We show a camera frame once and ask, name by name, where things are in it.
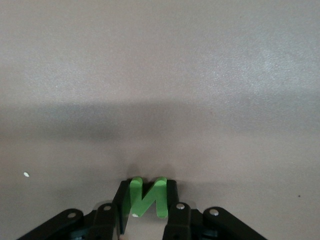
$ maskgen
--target metal bolt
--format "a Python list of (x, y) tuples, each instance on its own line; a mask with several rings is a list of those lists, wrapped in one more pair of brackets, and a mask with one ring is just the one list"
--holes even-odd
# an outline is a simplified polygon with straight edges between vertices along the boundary
[(103, 208), (103, 210), (105, 210), (105, 211), (109, 211), (111, 209), (111, 206), (109, 206), (109, 205), (107, 205), (107, 206), (105, 206), (104, 208)]
[(176, 208), (182, 210), (182, 209), (185, 209), (185, 205), (183, 205), (182, 203), (178, 203), (176, 205)]
[(77, 214), (75, 212), (72, 212), (68, 215), (68, 219), (72, 219), (76, 216)]
[(213, 216), (218, 216), (218, 215), (219, 215), (218, 210), (217, 210), (217, 209), (214, 209), (214, 208), (210, 209), (209, 213), (210, 213), (211, 215), (213, 215)]

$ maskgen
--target screw head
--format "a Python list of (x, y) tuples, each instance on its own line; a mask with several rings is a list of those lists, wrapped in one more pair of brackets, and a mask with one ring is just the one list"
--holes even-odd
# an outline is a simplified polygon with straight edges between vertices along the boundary
[(103, 210), (105, 210), (105, 211), (109, 211), (111, 209), (111, 206), (109, 206), (109, 205), (107, 205), (107, 206), (105, 206), (104, 208), (103, 208)]
[(210, 209), (209, 213), (210, 213), (211, 215), (213, 215), (213, 216), (218, 216), (218, 215), (219, 215), (218, 210), (217, 210), (217, 209), (214, 209), (214, 208)]
[(75, 212), (69, 213), (68, 219), (72, 219), (76, 216), (77, 214)]
[(185, 209), (185, 205), (183, 205), (182, 203), (178, 203), (176, 205), (176, 208), (182, 210), (182, 209)]

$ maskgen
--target green letter n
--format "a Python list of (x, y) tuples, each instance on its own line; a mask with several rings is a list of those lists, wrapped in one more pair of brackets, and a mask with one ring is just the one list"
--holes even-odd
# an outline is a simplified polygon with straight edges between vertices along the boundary
[(130, 182), (131, 213), (135, 217), (141, 217), (155, 201), (156, 215), (159, 218), (168, 216), (167, 205), (167, 179), (159, 177), (145, 196), (143, 194), (143, 180), (135, 177)]

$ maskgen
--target gray surface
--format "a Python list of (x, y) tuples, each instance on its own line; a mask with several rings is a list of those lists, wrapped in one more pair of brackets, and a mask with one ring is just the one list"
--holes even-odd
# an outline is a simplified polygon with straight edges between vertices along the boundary
[[(174, 178), (269, 240), (319, 239), (319, 12), (1, 1), (0, 239), (88, 213), (135, 175)], [(165, 222), (151, 210), (127, 237), (161, 239)]]

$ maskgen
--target beige surface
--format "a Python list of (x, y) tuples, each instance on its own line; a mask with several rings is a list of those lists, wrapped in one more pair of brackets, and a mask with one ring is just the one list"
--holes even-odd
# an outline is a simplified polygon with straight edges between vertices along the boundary
[[(0, 2), (0, 239), (121, 180), (318, 240), (320, 2)], [(165, 221), (130, 219), (129, 239)]]

